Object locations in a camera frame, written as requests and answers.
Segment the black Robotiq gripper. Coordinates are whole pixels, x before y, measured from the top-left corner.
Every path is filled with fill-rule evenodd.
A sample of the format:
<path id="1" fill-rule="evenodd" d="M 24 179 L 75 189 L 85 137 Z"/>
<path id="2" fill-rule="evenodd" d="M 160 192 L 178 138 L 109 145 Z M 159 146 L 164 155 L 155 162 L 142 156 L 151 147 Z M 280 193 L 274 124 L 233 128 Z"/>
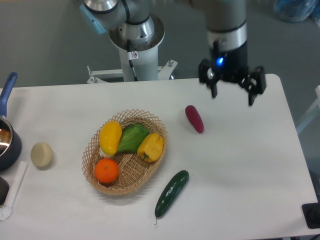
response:
<path id="1" fill-rule="evenodd" d="M 211 62 L 203 59 L 198 65 L 198 78 L 211 91 L 211 97 L 218 95 L 217 82 L 222 80 L 238 83 L 248 93 L 248 105 L 252 106 L 257 95 L 266 89 L 265 68 L 260 65 L 248 68 L 247 42 L 232 50 L 223 50 L 218 41 L 212 43 L 210 49 Z"/>

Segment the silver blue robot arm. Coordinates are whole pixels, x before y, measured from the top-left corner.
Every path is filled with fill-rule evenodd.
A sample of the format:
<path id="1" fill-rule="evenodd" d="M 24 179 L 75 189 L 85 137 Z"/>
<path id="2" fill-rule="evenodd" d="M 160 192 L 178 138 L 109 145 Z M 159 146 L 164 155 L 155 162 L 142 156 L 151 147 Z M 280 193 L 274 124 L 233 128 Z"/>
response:
<path id="1" fill-rule="evenodd" d="M 217 83 L 238 84 L 248 93 L 252 105 L 266 89 L 262 66 L 249 69 L 247 62 L 247 18 L 243 0 L 186 0 L 204 14 L 210 58 L 198 65 L 198 78 L 218 94 Z M 99 34 L 108 33 L 118 48 L 126 82 L 155 81 L 158 75 L 158 47 L 165 36 L 159 17 L 148 0 L 83 0 L 80 12 Z"/>

